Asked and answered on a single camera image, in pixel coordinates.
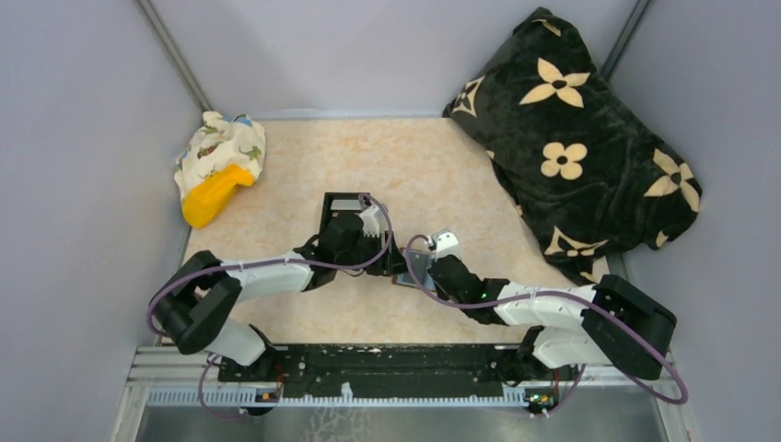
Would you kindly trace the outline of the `brown leather card holder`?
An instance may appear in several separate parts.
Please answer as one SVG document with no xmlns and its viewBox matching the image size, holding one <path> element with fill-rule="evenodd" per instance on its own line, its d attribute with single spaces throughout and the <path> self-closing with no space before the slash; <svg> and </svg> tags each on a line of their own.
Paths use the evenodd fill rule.
<svg viewBox="0 0 781 442">
<path fill-rule="evenodd" d="M 418 285 L 414 281 L 416 277 L 424 288 L 434 292 L 436 290 L 434 280 L 428 272 L 433 263 L 434 254 L 427 250 L 407 251 L 406 249 L 401 249 L 401 254 L 403 258 L 409 259 L 413 271 L 410 273 L 407 268 L 404 268 L 402 273 L 393 276 L 392 283 L 398 286 L 418 289 Z"/>
</svg>

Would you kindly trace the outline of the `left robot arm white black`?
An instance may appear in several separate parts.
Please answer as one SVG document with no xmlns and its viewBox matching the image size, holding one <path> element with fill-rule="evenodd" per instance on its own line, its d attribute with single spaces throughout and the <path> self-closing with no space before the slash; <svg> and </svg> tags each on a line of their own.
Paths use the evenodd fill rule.
<svg viewBox="0 0 781 442">
<path fill-rule="evenodd" d="M 209 352 L 251 366 L 274 347 L 255 327 L 231 319 L 236 305 L 312 291 L 340 271 L 395 276 L 405 270 L 391 230 L 366 227 L 359 215 L 341 213 L 303 245 L 276 258 L 238 262 L 220 260 L 210 250 L 195 253 L 153 297 L 147 316 L 183 355 Z"/>
</svg>

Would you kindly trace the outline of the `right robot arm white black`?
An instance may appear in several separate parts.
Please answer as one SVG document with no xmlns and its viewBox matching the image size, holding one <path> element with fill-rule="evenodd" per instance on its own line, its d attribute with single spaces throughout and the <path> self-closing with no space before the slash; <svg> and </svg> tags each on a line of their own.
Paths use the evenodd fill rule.
<svg viewBox="0 0 781 442">
<path fill-rule="evenodd" d="M 524 345 L 539 365 L 614 366 L 632 378 L 657 380 L 675 315 L 620 276 L 553 289 L 502 278 L 481 278 L 457 257 L 436 259 L 428 269 L 437 297 L 456 303 L 483 325 L 526 326 Z"/>
</svg>

